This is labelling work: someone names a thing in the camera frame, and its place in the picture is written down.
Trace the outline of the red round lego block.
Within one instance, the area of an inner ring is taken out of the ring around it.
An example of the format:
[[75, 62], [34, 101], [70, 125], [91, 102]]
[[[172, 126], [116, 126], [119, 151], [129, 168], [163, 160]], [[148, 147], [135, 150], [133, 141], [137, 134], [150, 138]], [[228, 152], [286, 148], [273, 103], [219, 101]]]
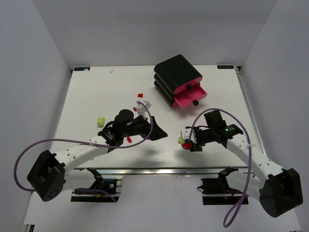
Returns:
[[190, 148], [192, 147], [192, 143], [183, 143], [182, 144], [182, 148], [185, 150], [190, 150]]

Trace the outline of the pale yellow small lego brick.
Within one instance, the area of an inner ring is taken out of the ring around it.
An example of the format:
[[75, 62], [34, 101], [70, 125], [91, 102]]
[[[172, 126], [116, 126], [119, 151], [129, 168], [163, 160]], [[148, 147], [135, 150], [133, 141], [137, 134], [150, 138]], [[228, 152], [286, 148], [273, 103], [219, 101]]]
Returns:
[[178, 144], [184, 144], [185, 143], [185, 141], [182, 139], [182, 137], [180, 136], [179, 138], [178, 138]]

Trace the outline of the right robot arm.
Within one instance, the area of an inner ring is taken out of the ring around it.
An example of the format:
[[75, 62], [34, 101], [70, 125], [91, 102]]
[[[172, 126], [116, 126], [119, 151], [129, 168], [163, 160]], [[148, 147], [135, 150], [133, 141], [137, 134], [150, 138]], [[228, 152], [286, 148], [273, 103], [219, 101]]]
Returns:
[[186, 127], [181, 131], [182, 147], [191, 152], [202, 151], [212, 142], [217, 142], [240, 158], [248, 167], [246, 174], [238, 168], [227, 167], [218, 173], [216, 183], [205, 182], [199, 187], [203, 194], [242, 191], [245, 196], [256, 199], [273, 218], [298, 207], [303, 203], [299, 173], [284, 169], [253, 147], [242, 125], [227, 125], [221, 110], [207, 110], [204, 114], [207, 125]]

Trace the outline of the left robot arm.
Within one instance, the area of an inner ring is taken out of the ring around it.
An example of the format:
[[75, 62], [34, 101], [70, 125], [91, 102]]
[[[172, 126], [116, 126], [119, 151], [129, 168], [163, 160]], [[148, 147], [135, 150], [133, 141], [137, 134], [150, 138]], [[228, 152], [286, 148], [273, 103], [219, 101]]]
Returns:
[[167, 137], [167, 133], [157, 125], [154, 116], [134, 117], [132, 111], [124, 109], [85, 144], [56, 153], [49, 150], [42, 152], [31, 168], [27, 180], [44, 202], [54, 199], [66, 190], [78, 194], [109, 196], [115, 202], [115, 181], [104, 180], [93, 167], [78, 169], [78, 166], [114, 151], [123, 144], [125, 138], [136, 135], [150, 141]]

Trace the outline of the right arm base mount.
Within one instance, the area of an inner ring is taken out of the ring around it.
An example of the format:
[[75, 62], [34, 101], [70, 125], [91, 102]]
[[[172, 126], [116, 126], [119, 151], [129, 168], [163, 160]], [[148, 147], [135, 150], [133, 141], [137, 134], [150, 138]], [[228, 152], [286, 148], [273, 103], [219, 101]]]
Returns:
[[203, 205], [235, 205], [242, 196], [242, 192], [231, 188], [226, 177], [238, 168], [228, 167], [220, 171], [216, 178], [202, 178], [197, 190], [202, 193]]

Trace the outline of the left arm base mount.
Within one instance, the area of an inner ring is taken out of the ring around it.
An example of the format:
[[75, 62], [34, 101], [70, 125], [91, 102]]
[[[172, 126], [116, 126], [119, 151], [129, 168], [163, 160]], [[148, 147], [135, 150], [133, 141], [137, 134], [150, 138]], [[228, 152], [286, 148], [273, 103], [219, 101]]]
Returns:
[[103, 176], [95, 168], [81, 169], [78, 172], [83, 171], [85, 171], [83, 179], [87, 184], [72, 191], [71, 202], [118, 202], [122, 190], [122, 179], [120, 177]]

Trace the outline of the pink drawer with black knob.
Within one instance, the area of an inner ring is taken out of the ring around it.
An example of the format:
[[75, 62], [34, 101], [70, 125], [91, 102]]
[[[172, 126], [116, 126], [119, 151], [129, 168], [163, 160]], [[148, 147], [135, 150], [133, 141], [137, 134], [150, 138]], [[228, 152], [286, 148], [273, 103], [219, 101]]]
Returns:
[[173, 91], [173, 93], [174, 93], [174, 94], [178, 94], [178, 93], [180, 93], [180, 92], [182, 92], [182, 91], [184, 91], [184, 90], [186, 90], [186, 89], [191, 89], [194, 85], [199, 84], [201, 80], [202, 80], [202, 77], [195, 78], [195, 79], [189, 81], [188, 83], [185, 83], [185, 84], [183, 84], [183, 85], [177, 87], [177, 88]]

